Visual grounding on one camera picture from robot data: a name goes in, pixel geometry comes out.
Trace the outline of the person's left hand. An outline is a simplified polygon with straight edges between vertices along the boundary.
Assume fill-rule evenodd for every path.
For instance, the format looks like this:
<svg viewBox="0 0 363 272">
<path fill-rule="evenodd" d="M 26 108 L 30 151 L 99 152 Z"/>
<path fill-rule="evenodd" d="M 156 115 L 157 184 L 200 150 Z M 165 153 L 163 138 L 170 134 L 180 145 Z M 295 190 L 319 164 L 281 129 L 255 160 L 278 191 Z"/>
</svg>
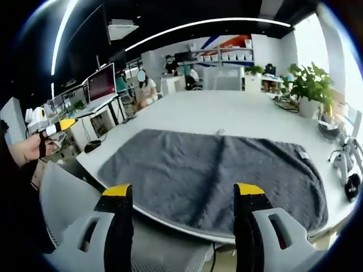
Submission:
<svg viewBox="0 0 363 272">
<path fill-rule="evenodd" d="M 34 134 L 24 141 L 9 145 L 9 152 L 19 167 L 51 155 L 57 150 L 58 146 L 55 141 L 49 139 L 45 132 Z"/>
</svg>

